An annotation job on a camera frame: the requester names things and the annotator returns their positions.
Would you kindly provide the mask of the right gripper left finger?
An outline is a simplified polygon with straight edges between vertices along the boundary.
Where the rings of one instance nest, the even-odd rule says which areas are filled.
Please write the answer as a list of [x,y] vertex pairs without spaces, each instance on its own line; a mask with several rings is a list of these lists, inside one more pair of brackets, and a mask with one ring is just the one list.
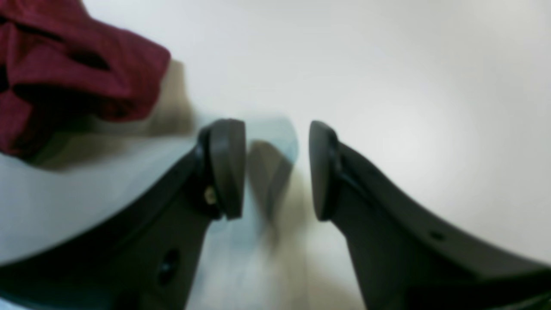
[[245,123],[221,118],[138,199],[94,228],[1,267],[30,310],[183,310],[211,222],[240,218]]

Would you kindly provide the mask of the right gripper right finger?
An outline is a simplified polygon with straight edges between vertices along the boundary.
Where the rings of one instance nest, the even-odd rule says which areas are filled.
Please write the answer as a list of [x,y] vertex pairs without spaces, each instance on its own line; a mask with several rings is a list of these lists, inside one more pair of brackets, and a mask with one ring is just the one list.
[[500,249],[423,208],[312,121],[318,220],[343,234],[368,310],[548,310],[550,266]]

